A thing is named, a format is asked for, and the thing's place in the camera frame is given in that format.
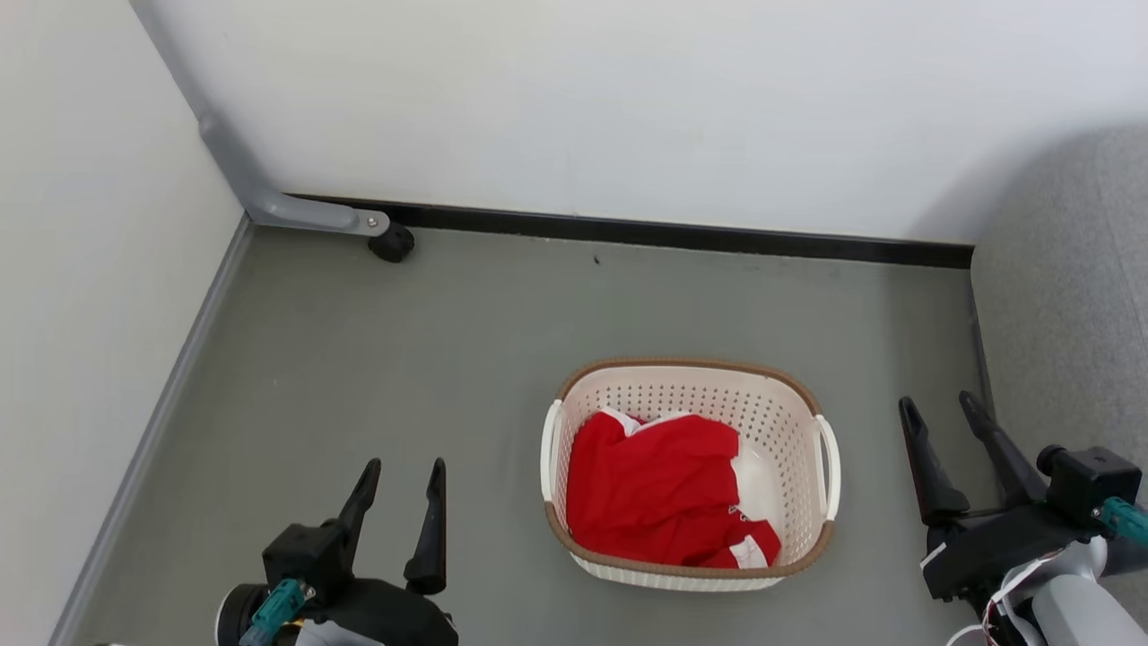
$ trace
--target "laundry basket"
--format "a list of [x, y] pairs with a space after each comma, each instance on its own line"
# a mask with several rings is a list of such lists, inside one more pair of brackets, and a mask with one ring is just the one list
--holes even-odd
[[[566, 524], [566, 477], [574, 436], [604, 407], [656, 420], [696, 413], [729, 425], [773, 473], [770, 523], [782, 551], [768, 568], [662, 566], [598, 554], [574, 543]], [[542, 430], [542, 498], [554, 536], [591, 575], [630, 585], [695, 592], [769, 587], [816, 561], [829, 545], [840, 500], [840, 457], [817, 400], [800, 382], [769, 368], [722, 361], [616, 359], [572, 376]]]

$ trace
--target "red clothing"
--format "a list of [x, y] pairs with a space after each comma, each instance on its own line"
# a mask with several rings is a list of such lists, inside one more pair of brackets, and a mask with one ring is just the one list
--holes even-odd
[[765, 567], [776, 559], [781, 543], [769, 523], [737, 511], [737, 431], [687, 415], [637, 433], [630, 426], [627, 437], [620, 418], [596, 413], [574, 436], [566, 520], [579, 545], [672, 566]]

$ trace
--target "basket handle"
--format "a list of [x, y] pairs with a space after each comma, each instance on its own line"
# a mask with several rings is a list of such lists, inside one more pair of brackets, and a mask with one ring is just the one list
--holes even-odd
[[837, 436], [833, 435], [829, 421], [823, 415], [814, 419], [821, 429], [821, 441], [829, 459], [829, 464], [825, 465], [825, 520], [832, 521], [837, 517], [837, 508], [841, 504], [841, 454], [837, 450]]
[[542, 477], [542, 499], [546, 503], [552, 503], [553, 500], [553, 480], [550, 475], [550, 461], [554, 452], [554, 427], [558, 426], [558, 419], [563, 410], [563, 400], [556, 399], [553, 404], [550, 405], [550, 411], [546, 413], [546, 421], [542, 427], [542, 450], [541, 457], [538, 458], [538, 474]]

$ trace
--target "brown basket rim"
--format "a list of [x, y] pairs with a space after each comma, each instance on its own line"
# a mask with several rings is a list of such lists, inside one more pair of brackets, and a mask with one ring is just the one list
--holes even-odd
[[[753, 364], [742, 364], [736, 361], [721, 361], [711, 359], [688, 359], [677, 357], [656, 357], [656, 358], [619, 358], [619, 359], [605, 359], [602, 361], [595, 361], [588, 366], [582, 367], [576, 373], [571, 375], [563, 388], [558, 391], [558, 399], [565, 402], [566, 396], [569, 395], [571, 389], [574, 388], [580, 380], [585, 378], [591, 373], [598, 371], [605, 371], [607, 368], [642, 368], [642, 367], [678, 367], [678, 368], [714, 368], [718, 371], [736, 371], [738, 373], [748, 373], [751, 375], [761, 375], [763, 378], [770, 378], [784, 383], [785, 386], [793, 389], [801, 399], [809, 407], [809, 411], [816, 417], [821, 415], [821, 406], [817, 404], [817, 399], [813, 397], [809, 389], [805, 387], [801, 382], [797, 381], [792, 376], [781, 371], [775, 371], [773, 368], [766, 368], [763, 366], [757, 366]], [[715, 569], [715, 568], [688, 568], [685, 566], [664, 566], [660, 563], [646, 563], [644, 561], [633, 561], [630, 559], [620, 559], [618, 557], [610, 557], [606, 554], [599, 554], [597, 552], [591, 552], [581, 545], [574, 543], [569, 532], [563, 529], [561, 523], [558, 521], [558, 509], [554, 507], [553, 503], [545, 504], [546, 509], [546, 521], [550, 524], [550, 530], [554, 534], [554, 538], [563, 544], [571, 554], [595, 563], [598, 566], [605, 566], [607, 568], [620, 568], [623, 570], [633, 570], [637, 573], [651, 574], [651, 575], [662, 575], [662, 576], [675, 576], [675, 577], [690, 577], [690, 578], [708, 578], [708, 579], [747, 579], [747, 578], [783, 578], [788, 576], [796, 575], [801, 570], [807, 569], [829, 547], [829, 540], [833, 536], [833, 521], [825, 521], [821, 526], [821, 534], [817, 536], [817, 542], [813, 544], [813, 547], [808, 552], [793, 563], [788, 566], [778, 566], [773, 568], [750, 568], [750, 569]]]

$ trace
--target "gray fabric sofa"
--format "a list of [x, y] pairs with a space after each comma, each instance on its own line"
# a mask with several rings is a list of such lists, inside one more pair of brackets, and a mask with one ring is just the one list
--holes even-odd
[[[1148, 126], [1032, 165], [976, 247], [972, 288], [992, 404], [1025, 456], [1102, 445], [1148, 468]], [[1148, 626], [1148, 574], [1106, 587]]]

